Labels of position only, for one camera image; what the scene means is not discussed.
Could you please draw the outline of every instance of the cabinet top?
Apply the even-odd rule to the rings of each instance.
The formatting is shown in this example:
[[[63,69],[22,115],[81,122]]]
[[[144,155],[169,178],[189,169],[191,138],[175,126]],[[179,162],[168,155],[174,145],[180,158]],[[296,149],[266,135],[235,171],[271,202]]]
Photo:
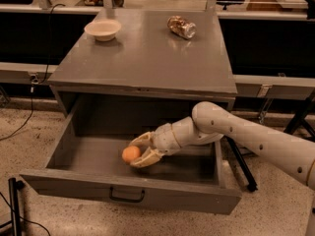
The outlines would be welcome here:
[[[195,36],[185,40],[172,33],[167,27],[171,16],[195,23]],[[236,94],[220,23],[213,12],[103,8],[95,19],[102,18],[119,21],[122,29],[108,42],[84,33],[51,75],[52,85],[77,91],[85,86],[94,92],[113,87]]]

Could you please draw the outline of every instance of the metal cabinet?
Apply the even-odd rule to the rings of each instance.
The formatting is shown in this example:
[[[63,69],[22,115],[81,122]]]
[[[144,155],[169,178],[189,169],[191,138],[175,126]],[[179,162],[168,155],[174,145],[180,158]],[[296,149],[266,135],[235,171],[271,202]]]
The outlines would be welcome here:
[[[223,214],[235,208],[241,192],[224,183],[220,141],[143,169],[121,158],[132,139],[190,115],[200,100],[233,104],[236,86],[218,17],[181,12],[198,27],[187,41],[166,27],[178,13],[97,15],[123,28],[109,42],[83,34],[51,76],[66,121],[45,169],[21,172],[39,194]]]

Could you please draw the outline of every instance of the orange ball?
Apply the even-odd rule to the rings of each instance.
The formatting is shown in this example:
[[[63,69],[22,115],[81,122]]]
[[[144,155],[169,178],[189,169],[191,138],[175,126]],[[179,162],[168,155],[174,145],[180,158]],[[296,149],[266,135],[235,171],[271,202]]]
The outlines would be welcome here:
[[[141,151],[136,146],[126,147],[122,151],[122,159],[128,164],[130,164],[131,161],[137,159],[140,156],[141,156]]]

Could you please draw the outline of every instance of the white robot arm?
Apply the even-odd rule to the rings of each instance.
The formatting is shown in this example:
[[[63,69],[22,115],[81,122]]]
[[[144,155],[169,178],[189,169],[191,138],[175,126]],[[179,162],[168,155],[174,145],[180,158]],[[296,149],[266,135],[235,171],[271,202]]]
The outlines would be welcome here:
[[[192,118],[162,125],[132,141],[130,146],[147,149],[131,166],[146,167],[185,146],[209,144],[223,136],[234,139],[315,190],[314,143],[236,117],[210,102],[198,103]]]

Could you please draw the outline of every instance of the black cable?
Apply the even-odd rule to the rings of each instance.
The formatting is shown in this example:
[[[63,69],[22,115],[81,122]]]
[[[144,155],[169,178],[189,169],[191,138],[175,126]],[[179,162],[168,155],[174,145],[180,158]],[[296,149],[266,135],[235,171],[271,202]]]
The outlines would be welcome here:
[[[55,9],[57,6],[66,6],[66,5],[65,5],[65,4],[56,4],[56,5],[54,5],[54,6],[51,8],[51,10],[50,10],[50,13],[49,13],[49,16],[48,16],[48,29],[49,29],[48,59],[47,59],[47,65],[46,65],[46,70],[45,70],[44,77],[43,77],[43,79],[41,80],[41,82],[38,82],[39,84],[43,84],[43,83],[47,80],[48,68],[49,68],[50,59],[51,59],[51,48],[52,48],[51,15],[52,15],[54,9]]]
[[[64,4],[56,4],[56,5],[54,5],[54,6],[51,8],[51,10],[50,10],[49,17],[48,17],[49,50],[48,50],[47,66],[46,66],[44,78],[41,80],[41,82],[36,83],[36,85],[40,85],[40,84],[44,83],[44,82],[46,81],[46,79],[47,79],[48,68],[49,68],[49,63],[50,63],[50,58],[51,58],[51,48],[52,48],[51,15],[52,15],[54,9],[55,9],[57,6],[66,6],[66,5],[64,5]],[[33,114],[33,107],[32,107],[33,87],[34,87],[34,84],[31,84],[31,114],[30,114],[30,116],[27,118],[27,120],[25,121],[25,123],[24,123],[19,129],[17,129],[15,132],[13,132],[11,135],[9,135],[9,136],[7,136],[7,137],[4,137],[4,138],[0,138],[0,142],[1,142],[1,141],[4,141],[4,140],[7,140],[7,139],[9,139],[9,138],[12,138],[17,132],[19,132],[23,127],[25,127],[25,126],[27,125],[27,123],[29,122],[29,120],[31,119],[32,114]]]
[[[15,211],[12,209],[11,205],[9,204],[9,202],[6,200],[6,198],[3,196],[3,194],[2,194],[1,192],[0,192],[0,196],[2,197],[2,199],[4,200],[4,202],[7,204],[7,206],[10,208],[10,210],[11,210],[12,212],[15,212]],[[39,224],[39,223],[37,223],[37,222],[30,221],[30,220],[28,220],[28,219],[26,219],[26,218],[23,218],[22,216],[20,216],[20,219],[22,219],[23,221],[25,221],[25,222],[27,222],[27,223],[31,223],[31,224],[35,224],[35,225],[40,226],[41,228],[43,228],[43,229],[47,232],[48,236],[50,236],[50,232],[49,232],[48,229],[47,229],[46,227],[44,227],[42,224]]]
[[[7,137],[0,138],[0,142],[4,141],[4,140],[7,140],[9,138],[12,138],[17,132],[19,132],[21,129],[23,129],[23,127],[25,127],[27,125],[27,123],[29,122],[29,120],[31,119],[32,114],[33,114],[32,94],[33,94],[33,86],[31,86],[31,114],[29,115],[27,120],[24,122],[24,124],[19,129],[17,129],[16,131],[14,131],[11,135],[9,135]]]

